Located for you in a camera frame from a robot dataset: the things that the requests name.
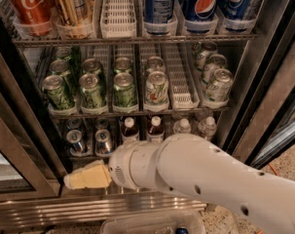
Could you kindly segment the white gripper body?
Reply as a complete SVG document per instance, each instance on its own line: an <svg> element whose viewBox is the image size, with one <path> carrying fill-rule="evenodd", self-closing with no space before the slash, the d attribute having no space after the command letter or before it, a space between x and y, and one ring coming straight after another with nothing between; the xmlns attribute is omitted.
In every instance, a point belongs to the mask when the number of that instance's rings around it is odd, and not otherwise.
<svg viewBox="0 0 295 234"><path fill-rule="evenodd" d="M113 181L124 188L156 187L156 151L160 145L133 140L120 145L110 156L108 169Z"/></svg>

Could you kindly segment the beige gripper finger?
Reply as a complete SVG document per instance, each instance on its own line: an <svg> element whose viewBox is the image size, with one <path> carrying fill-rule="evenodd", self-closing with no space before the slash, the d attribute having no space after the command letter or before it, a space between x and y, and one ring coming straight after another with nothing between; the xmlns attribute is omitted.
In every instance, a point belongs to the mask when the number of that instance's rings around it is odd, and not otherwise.
<svg viewBox="0 0 295 234"><path fill-rule="evenodd" d="M109 175L107 166L102 160L97 160L87 164L84 168L77 169L63 178L67 188L106 188L112 179Z"/></svg>

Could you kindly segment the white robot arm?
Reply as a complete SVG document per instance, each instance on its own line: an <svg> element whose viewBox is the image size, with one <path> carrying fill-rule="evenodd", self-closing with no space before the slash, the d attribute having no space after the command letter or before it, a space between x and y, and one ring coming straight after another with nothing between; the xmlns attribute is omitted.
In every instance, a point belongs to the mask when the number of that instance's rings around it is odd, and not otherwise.
<svg viewBox="0 0 295 234"><path fill-rule="evenodd" d="M269 234L295 234L295 181L246 166L206 139L128 140L64 178L70 189L148 188L222 206Z"/></svg>

